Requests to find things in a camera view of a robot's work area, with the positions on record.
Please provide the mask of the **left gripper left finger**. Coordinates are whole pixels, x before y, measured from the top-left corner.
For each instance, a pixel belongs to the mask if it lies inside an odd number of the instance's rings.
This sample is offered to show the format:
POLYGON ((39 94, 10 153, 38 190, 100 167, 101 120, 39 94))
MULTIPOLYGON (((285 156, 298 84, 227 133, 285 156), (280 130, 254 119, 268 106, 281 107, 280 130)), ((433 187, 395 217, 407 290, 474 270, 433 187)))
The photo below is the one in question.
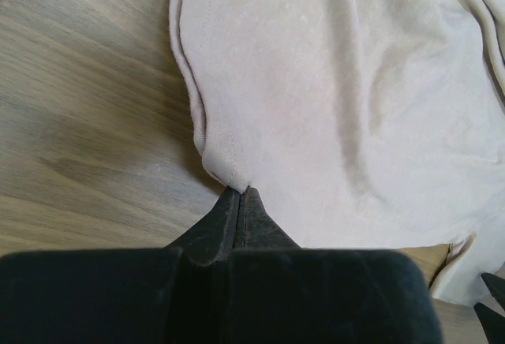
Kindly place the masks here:
POLYGON ((165 249, 180 249, 202 267, 227 259, 234 247, 240 200, 239 192, 225 188, 212 209, 165 249))

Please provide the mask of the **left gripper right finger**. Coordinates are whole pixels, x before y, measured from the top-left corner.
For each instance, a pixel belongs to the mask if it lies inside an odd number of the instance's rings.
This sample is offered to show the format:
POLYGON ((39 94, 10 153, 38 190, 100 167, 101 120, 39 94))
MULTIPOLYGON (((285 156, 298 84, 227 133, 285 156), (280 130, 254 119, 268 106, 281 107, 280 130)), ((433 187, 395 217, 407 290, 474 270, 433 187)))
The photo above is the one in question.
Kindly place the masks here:
POLYGON ((240 196, 234 249, 290 249, 299 245, 266 212, 257 189, 240 196))

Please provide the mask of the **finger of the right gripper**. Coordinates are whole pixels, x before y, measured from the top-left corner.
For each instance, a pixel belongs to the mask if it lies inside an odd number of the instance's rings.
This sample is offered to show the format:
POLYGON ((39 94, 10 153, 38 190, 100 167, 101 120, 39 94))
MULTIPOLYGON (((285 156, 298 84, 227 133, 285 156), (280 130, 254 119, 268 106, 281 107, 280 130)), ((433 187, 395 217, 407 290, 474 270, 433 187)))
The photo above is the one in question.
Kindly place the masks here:
POLYGON ((481 278, 497 303, 505 305, 505 279, 491 273, 483 273, 481 278))
POLYGON ((504 317, 482 303, 475 304, 473 309, 481 323, 488 344, 505 344, 504 317))

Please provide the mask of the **beige t shirt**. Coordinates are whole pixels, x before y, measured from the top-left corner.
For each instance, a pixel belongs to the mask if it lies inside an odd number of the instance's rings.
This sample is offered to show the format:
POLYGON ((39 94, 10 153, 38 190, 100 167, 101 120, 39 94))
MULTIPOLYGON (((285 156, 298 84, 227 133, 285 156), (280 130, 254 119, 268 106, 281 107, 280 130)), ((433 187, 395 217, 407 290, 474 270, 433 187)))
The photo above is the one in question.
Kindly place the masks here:
POLYGON ((432 296, 504 263, 504 0, 170 0, 204 169, 309 248, 448 245, 432 296))

